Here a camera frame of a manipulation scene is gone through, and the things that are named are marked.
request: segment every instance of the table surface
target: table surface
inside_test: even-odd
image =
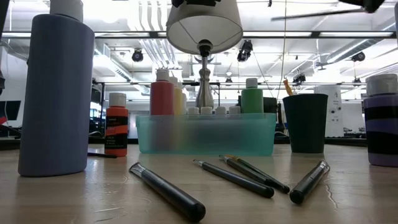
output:
[[[201,223],[398,222],[398,169],[369,165],[366,148],[326,145],[324,155],[314,155],[277,145],[272,157],[243,157],[291,188],[326,159],[330,173],[301,206],[277,191],[271,199],[260,197],[192,162],[203,159],[236,172],[216,156],[148,155],[129,146],[127,157],[90,157],[78,174],[25,178],[17,173],[18,154],[0,152],[0,223],[187,223],[128,172],[137,161],[203,203]]]

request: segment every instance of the white lampshade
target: white lampshade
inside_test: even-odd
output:
[[[243,37],[241,18],[236,0],[218,2],[215,7],[199,6],[185,1],[172,7],[167,21],[167,38],[182,52],[199,54],[198,43],[209,40],[211,54],[234,47]]]

